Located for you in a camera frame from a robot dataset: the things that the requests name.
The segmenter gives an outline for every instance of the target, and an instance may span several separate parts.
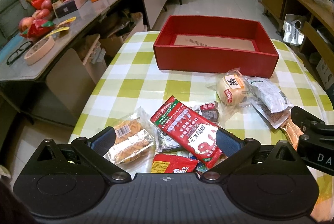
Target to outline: gray table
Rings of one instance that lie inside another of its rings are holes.
[[[9,55],[25,42],[24,38],[17,35],[7,44],[8,46],[6,45],[8,54],[0,61],[0,81],[37,80],[52,63],[55,57],[60,54],[61,51],[68,46],[76,36],[78,36],[78,34],[120,1],[121,0],[99,0],[94,3],[88,1],[78,11],[68,14],[63,18],[56,19],[54,22],[58,24],[71,17],[76,17],[76,20],[71,25],[69,33],[58,38],[49,53],[31,66],[28,66],[25,62],[23,58],[24,55],[10,66],[6,64]]]

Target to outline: plastic-wrapped pastry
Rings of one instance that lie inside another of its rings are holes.
[[[119,164],[131,162],[145,155],[154,145],[148,118],[148,114],[140,107],[134,114],[114,126],[116,141],[105,158],[114,164]]]
[[[285,122],[282,123],[280,129],[284,132],[285,137],[290,142],[295,150],[297,150],[299,137],[303,134],[300,128],[292,122],[289,117]]]

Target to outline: screw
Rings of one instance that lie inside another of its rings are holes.
[[[205,172],[203,175],[204,175],[204,178],[210,181],[214,181],[220,178],[219,173],[215,171],[208,171],[208,172]]]
[[[307,139],[309,139],[310,137],[309,137],[307,134],[302,134],[302,135],[300,136],[300,138],[301,138],[301,139],[304,139],[304,140],[307,140]]]
[[[114,174],[112,174],[111,177],[114,180],[123,181],[128,177],[128,175],[123,171],[118,171],[118,172],[115,172]]]

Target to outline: barcode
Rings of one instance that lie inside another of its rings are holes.
[[[130,127],[128,125],[125,125],[122,128],[116,130],[116,136],[120,138],[129,132],[131,132]]]
[[[288,104],[287,96],[285,96],[285,94],[283,93],[283,91],[280,91],[279,93],[280,93],[281,96],[284,98],[284,102],[285,102],[285,104]]]

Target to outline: red snack package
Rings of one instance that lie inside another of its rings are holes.
[[[40,38],[54,28],[54,23],[45,19],[35,19],[28,29],[28,38]]]
[[[197,164],[197,160],[189,159],[183,156],[157,154],[153,159],[151,173],[192,172]]]
[[[173,96],[150,120],[208,168],[213,167],[222,154],[216,144],[218,127]]]

